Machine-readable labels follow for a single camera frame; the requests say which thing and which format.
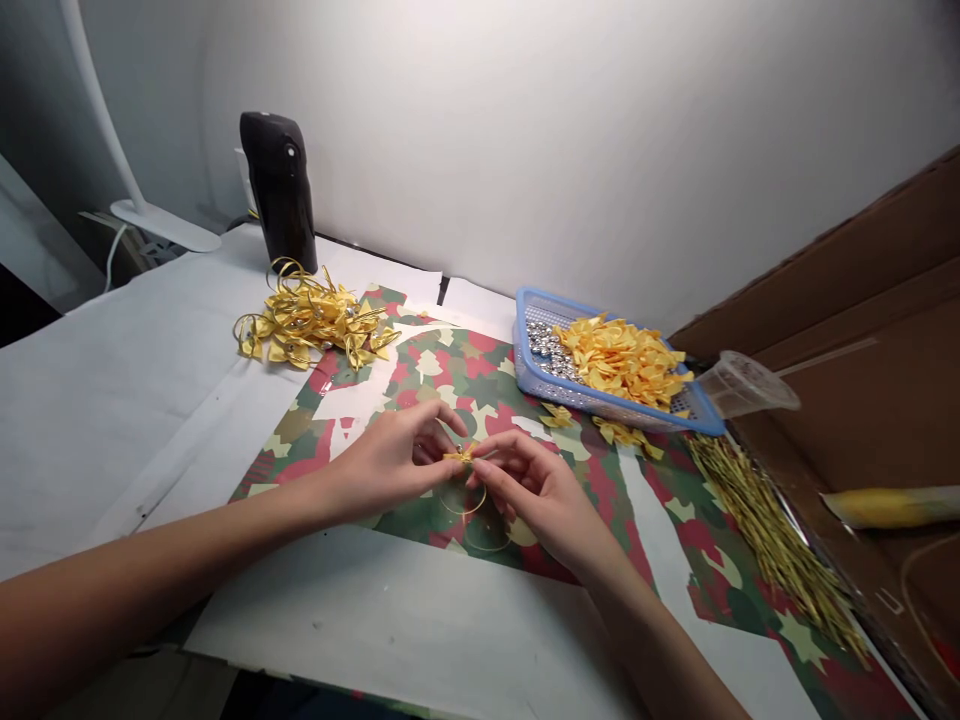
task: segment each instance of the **brown cardboard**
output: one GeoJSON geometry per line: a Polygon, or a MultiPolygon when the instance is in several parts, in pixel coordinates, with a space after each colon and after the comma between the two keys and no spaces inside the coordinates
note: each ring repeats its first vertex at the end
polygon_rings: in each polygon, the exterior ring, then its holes
{"type": "Polygon", "coordinates": [[[960,255],[960,147],[670,338],[755,354],[960,255]]]}
{"type": "Polygon", "coordinates": [[[960,148],[671,342],[701,358],[739,350],[781,370],[867,339],[788,377],[799,411],[734,427],[846,581],[888,662],[928,711],[960,717],[960,684],[921,630],[960,650],[960,538],[901,578],[908,558],[960,523],[853,533],[820,501],[857,488],[960,484],[960,148]]]}

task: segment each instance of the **left hand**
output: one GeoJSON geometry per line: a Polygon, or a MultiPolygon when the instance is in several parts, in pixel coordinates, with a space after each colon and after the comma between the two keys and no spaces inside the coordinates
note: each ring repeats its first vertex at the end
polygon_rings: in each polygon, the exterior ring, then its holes
{"type": "Polygon", "coordinates": [[[443,421],[461,437],[467,426],[450,406],[430,400],[406,410],[387,411],[356,442],[319,471],[319,500],[324,524],[339,525],[391,510],[420,497],[464,472],[459,460],[443,460],[456,452],[443,421]]]}

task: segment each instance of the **white cable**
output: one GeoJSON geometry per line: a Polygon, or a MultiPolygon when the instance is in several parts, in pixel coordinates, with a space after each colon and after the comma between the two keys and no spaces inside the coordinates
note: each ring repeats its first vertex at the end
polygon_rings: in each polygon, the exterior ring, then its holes
{"type": "Polygon", "coordinates": [[[117,230],[117,235],[113,238],[113,245],[110,246],[110,254],[107,255],[107,284],[103,286],[104,295],[110,292],[110,283],[113,281],[113,256],[116,255],[117,245],[120,244],[120,238],[126,230],[127,224],[124,223],[120,226],[120,229],[117,230]]]}

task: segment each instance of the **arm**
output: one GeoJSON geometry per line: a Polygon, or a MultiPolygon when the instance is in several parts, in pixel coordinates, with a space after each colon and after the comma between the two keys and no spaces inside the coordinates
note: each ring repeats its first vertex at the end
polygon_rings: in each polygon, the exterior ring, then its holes
{"type": "Polygon", "coordinates": [[[506,520],[521,517],[577,576],[654,718],[742,720],[746,712],[643,581],[567,464],[518,431],[482,442],[474,457],[506,520]]]}
{"type": "Polygon", "coordinates": [[[385,413],[322,470],[0,583],[0,707],[39,714],[264,555],[384,512],[462,472],[434,401],[385,413]]]}

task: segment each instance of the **plastic cup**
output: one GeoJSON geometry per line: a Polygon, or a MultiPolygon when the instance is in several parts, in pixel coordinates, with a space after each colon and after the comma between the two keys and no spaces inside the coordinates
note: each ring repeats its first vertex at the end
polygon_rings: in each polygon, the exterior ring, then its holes
{"type": "Polygon", "coordinates": [[[724,418],[758,410],[800,408],[800,398],[789,385],[756,360],[733,350],[721,352],[717,364],[697,382],[724,418]]]}

